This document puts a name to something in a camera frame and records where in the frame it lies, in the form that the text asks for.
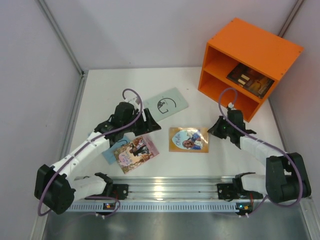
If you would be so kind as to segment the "orange Othello book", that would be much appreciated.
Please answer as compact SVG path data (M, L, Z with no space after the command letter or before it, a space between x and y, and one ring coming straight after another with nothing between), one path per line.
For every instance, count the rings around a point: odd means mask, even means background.
M205 127L171 127L169 129L169 151L208 153L208 129Z

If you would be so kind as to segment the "pink Shakespeare story book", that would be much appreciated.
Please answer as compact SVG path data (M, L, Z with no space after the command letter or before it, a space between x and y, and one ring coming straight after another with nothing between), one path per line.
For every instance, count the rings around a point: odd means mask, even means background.
M158 149L148 135L133 139L117 148L113 153L124 174L128 174L159 155Z

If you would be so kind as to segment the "dark cover paperback book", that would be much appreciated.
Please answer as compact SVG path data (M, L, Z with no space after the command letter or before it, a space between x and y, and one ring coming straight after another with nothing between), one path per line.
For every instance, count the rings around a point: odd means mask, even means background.
M227 79L243 87L256 97L263 99L274 83L271 78L239 63L227 76Z

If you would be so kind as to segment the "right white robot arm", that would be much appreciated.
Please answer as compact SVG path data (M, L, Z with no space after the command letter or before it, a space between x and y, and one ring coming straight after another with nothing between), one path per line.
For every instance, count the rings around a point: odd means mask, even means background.
M236 194L246 196L258 193L276 204L298 201L311 195L312 188L303 157L297 152L287 153L256 138L256 132L246 128L241 110L229 109L227 116L219 116L207 132L219 139L229 139L265 167L263 175L255 172L237 174L232 180Z

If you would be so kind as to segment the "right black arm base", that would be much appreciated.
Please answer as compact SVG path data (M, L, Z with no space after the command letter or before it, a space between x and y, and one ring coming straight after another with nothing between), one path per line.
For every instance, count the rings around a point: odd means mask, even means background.
M239 196L232 183L218 183L216 186L219 200L231 202L239 199Z

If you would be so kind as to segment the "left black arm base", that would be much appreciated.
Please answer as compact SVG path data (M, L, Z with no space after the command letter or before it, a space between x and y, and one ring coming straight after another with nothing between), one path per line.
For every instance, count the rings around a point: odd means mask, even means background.
M128 197L128 194L128 184L113 184L107 196L118 200L125 200Z

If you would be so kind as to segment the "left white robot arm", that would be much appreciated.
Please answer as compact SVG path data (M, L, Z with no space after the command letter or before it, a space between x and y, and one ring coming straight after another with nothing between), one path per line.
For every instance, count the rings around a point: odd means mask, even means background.
M60 215L73 202L85 198L110 198L113 180L105 173L79 178L79 174L101 153L110 149L125 134L136 137L161 130L148 108L120 102L106 121L97 125L89 137L63 159L48 166L42 165L36 174L34 196L39 200L38 215L42 205Z

